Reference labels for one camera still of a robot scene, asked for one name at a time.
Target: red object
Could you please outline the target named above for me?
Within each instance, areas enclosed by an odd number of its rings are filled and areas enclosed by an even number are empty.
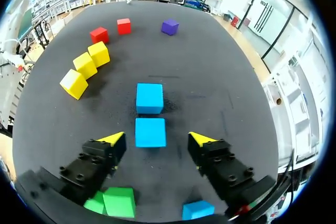
[[[246,205],[246,206],[242,206],[238,212],[236,213],[236,215],[242,215],[242,214],[246,214],[247,212],[249,212],[251,210],[251,208]]]
[[[123,18],[117,20],[118,33],[120,35],[131,33],[131,21],[129,18]]]
[[[110,41],[109,34],[107,30],[103,27],[99,27],[96,30],[93,30],[90,32],[92,42],[98,43],[100,41],[103,41],[104,43],[108,43]]]
[[[232,22],[231,22],[231,25],[232,25],[233,27],[236,27],[238,21],[239,21],[239,18],[238,18],[238,17],[234,17],[233,20],[232,20]]]

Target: glass door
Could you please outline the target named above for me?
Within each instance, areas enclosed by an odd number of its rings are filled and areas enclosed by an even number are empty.
[[[254,0],[240,31],[262,57],[286,24],[293,6],[286,0]],[[272,48],[268,54],[279,57]]]
[[[236,27],[239,26],[240,22],[243,20],[245,13],[247,12],[249,6],[251,5],[252,0],[235,0],[234,4],[228,10],[228,13],[231,17],[237,16],[239,18],[239,22]]]

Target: yellow cube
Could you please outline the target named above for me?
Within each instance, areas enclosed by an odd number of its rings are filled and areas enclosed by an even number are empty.
[[[86,80],[98,72],[95,63],[88,52],[77,57],[73,62],[76,70],[80,72]]]
[[[96,65],[96,68],[110,62],[109,52],[103,41],[89,46],[88,51],[94,61],[94,64]]]
[[[79,100],[85,89],[88,87],[88,83],[86,82],[84,76],[73,69],[70,69],[63,77],[60,85],[69,93],[69,95],[77,100]]]

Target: purple cube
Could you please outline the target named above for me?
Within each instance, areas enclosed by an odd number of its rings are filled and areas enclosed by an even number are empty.
[[[165,34],[172,36],[176,34],[177,29],[179,28],[178,26],[179,26],[178,22],[176,22],[173,19],[168,19],[162,23],[161,31]]]

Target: blue cube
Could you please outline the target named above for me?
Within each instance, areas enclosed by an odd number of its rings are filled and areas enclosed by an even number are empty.
[[[136,147],[165,147],[166,129],[163,118],[135,119]]]
[[[210,203],[201,200],[183,205],[182,220],[193,220],[215,213],[215,207]]]
[[[173,19],[165,20],[162,23],[161,32],[172,36],[172,35],[177,33],[177,29],[179,28],[178,27],[179,24],[180,23],[178,23],[177,21],[175,21]]]
[[[160,114],[163,109],[162,84],[138,83],[136,91],[138,114]]]

